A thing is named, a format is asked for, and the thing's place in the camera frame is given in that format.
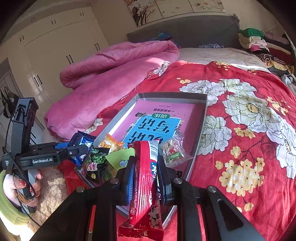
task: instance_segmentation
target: green sleeve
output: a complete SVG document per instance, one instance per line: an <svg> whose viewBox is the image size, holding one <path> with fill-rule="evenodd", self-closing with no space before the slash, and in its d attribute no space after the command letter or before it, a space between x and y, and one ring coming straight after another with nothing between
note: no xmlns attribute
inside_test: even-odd
<svg viewBox="0 0 296 241"><path fill-rule="evenodd" d="M25 225L29 221L29 217L20 212L6 197L3 190L3 181L5 178L5 170L0 173L0 212L14 225Z"/></svg>

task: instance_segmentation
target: red cloth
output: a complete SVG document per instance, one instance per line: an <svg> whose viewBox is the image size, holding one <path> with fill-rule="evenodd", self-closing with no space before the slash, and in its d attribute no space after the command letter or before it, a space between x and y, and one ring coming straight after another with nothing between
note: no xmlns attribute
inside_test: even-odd
<svg viewBox="0 0 296 241"><path fill-rule="evenodd" d="M281 59L282 61L286 62L288 65L293 65L295 63L295 59L293 55L286 54L283 51L280 51L278 49L268 48L269 52L273 57L277 57Z"/></svg>

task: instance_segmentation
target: green sweater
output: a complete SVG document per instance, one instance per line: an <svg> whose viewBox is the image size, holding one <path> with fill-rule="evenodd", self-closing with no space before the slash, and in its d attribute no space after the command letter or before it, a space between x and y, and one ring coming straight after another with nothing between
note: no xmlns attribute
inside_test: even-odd
<svg viewBox="0 0 296 241"><path fill-rule="evenodd" d="M29 217L20 212L6 197L3 190L3 181L5 178L5 170L0 173L0 212L14 225L25 225L29 221Z"/></svg>
<svg viewBox="0 0 296 241"><path fill-rule="evenodd" d="M260 30L255 28L246 28L245 30L241 30L240 33L246 38L249 38L252 36L260 36L261 38L264 37L264 34Z"/></svg>

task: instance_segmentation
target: pink blanket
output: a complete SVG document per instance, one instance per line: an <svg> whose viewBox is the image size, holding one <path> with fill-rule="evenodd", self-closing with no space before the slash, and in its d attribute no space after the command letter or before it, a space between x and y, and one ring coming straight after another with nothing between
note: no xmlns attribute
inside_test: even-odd
<svg viewBox="0 0 296 241"><path fill-rule="evenodd" d="M70 140L85 131L98 113L141 83L148 71L179 57L171 41L124 42L92 55L60 73L64 86L74 91L54 103L44 120L52 135Z"/></svg>

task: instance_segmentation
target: screw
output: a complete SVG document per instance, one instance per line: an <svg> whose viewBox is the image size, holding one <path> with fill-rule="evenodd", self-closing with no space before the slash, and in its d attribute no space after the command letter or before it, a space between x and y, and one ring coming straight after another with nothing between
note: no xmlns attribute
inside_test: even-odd
<svg viewBox="0 0 296 241"><path fill-rule="evenodd" d="M118 180L117 178L112 178L112 179L110 180L110 182L111 182L112 184L117 184L117 183L119 183L119 180Z"/></svg>
<svg viewBox="0 0 296 241"><path fill-rule="evenodd" d="M217 191L217 188L215 186L208 186L207 189L212 193L215 193Z"/></svg>
<svg viewBox="0 0 296 241"><path fill-rule="evenodd" d="M176 184L181 184L183 182L183 180L181 179L181 178L175 178L174 179L174 183L176 183Z"/></svg>
<svg viewBox="0 0 296 241"><path fill-rule="evenodd" d="M85 188L82 186L76 187L76 192L83 192L84 190Z"/></svg>

